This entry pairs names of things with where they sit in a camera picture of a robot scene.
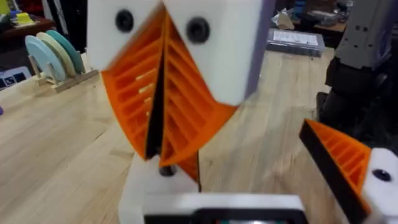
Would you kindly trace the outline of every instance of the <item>white plastic part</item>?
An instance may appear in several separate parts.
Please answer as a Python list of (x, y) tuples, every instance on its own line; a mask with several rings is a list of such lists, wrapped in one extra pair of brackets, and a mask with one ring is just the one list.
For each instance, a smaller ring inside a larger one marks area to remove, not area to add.
[[(90, 65), (98, 70), (112, 65), (160, 4), (161, 0), (89, 0), (87, 47)], [(130, 11), (134, 18), (134, 27), (127, 33), (116, 27), (116, 15), (123, 9)]]
[(147, 197), (145, 215), (192, 214), (199, 208), (294, 209), (304, 211), (296, 195), (178, 194)]
[(159, 156), (145, 162), (134, 156), (119, 203), (120, 224), (144, 224), (142, 208), (148, 197), (198, 192), (198, 185), (181, 168), (172, 177), (159, 174)]
[[(262, 24), (263, 7), (274, 8), (268, 2), (164, 0), (180, 37), (216, 101), (238, 105), (245, 99), (257, 30), (262, 29), (261, 26), (267, 29), (272, 16), (270, 12), (267, 23)], [(203, 44), (193, 44), (187, 37), (187, 24), (194, 17), (202, 17), (209, 23), (210, 36)]]
[[(109, 68), (163, 3), (213, 98), (227, 105), (242, 103), (257, 88), (275, 0), (89, 0), (91, 65)], [(115, 23), (122, 9), (134, 18), (127, 33)], [(187, 24), (195, 17), (209, 23), (210, 36), (202, 44), (187, 37)]]
[[(386, 171), (391, 181), (373, 175), (377, 169)], [(372, 149), (362, 195), (375, 213), (372, 215), (382, 217), (388, 224), (398, 223), (398, 157), (393, 152), (384, 148)]]

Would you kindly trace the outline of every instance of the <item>label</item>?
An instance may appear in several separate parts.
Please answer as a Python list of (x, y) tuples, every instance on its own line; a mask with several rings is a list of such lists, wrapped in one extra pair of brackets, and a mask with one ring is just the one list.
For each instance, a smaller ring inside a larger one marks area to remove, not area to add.
[(285, 32), (285, 31), (275, 30), (274, 40), (318, 46), (317, 37), (311, 34), (299, 34), (295, 32)]

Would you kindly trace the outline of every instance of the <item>disc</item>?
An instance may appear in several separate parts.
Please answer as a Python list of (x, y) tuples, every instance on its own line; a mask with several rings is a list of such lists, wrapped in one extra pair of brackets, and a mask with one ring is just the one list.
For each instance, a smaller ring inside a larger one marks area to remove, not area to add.
[(70, 59), (73, 62), (73, 66), (75, 67), (76, 73), (84, 72), (83, 61), (81, 60), (81, 55), (76, 51), (73, 45), (64, 38), (63, 35), (58, 33), (55, 30), (48, 30), (46, 32), (48, 35), (52, 36), (62, 47), (67, 51)]
[(75, 74), (75, 68), (73, 67), (72, 60), (70, 60), (68, 53), (54, 38), (43, 32), (37, 33), (36, 37), (51, 48), (55, 55), (61, 60), (62, 65), (68, 74)]
[(62, 66), (61, 61), (52, 52), (52, 50), (45, 45), (41, 40), (32, 35), (25, 37), (25, 45), (29, 55), (35, 58), (37, 65), (44, 72), (45, 75), (49, 74), (49, 68), (47, 66), (50, 63), (54, 68), (54, 76), (58, 81), (64, 81), (66, 78), (65, 69)]

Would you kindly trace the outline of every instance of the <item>wooden stand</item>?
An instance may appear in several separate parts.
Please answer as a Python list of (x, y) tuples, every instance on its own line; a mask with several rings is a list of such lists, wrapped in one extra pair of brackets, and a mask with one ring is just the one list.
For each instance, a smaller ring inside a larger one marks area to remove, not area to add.
[(51, 88), (57, 93), (67, 90), (98, 74), (98, 70), (90, 69), (90, 71), (87, 72), (86, 68), (83, 67), (83, 72), (81, 74), (76, 74), (76, 73), (67, 74), (67, 77), (64, 81), (58, 81), (55, 78), (54, 68), (51, 65), (51, 63), (47, 64), (48, 69), (50, 71), (49, 74), (44, 74), (43, 72), (40, 73), (39, 69), (37, 68), (37, 62), (35, 58), (33, 58), (33, 56), (31, 55), (29, 55), (28, 57), (30, 64), (32, 65), (32, 68), (34, 70), (34, 73), (36, 74), (36, 76), (33, 77), (35, 79), (36, 84), (38, 86), (41, 86), (46, 83), (51, 83), (52, 84)]

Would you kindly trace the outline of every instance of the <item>black screw hole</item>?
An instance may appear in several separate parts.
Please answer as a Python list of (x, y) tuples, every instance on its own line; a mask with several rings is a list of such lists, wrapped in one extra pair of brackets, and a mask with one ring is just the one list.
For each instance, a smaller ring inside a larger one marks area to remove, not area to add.
[(387, 171), (382, 170), (382, 169), (375, 169), (372, 171), (372, 174), (376, 178), (378, 178), (382, 181), (385, 181), (385, 182), (390, 182), (392, 180), (391, 175)]
[(210, 36), (210, 26), (206, 19), (195, 17), (187, 25), (188, 39), (194, 44), (203, 44)]
[(175, 168), (175, 166), (165, 166), (165, 167), (159, 168), (159, 173), (163, 177), (172, 177), (172, 176), (174, 176), (174, 174), (176, 172), (177, 172), (177, 169)]
[(127, 9), (120, 10), (116, 15), (116, 27), (121, 32), (130, 32), (134, 27), (134, 18)]

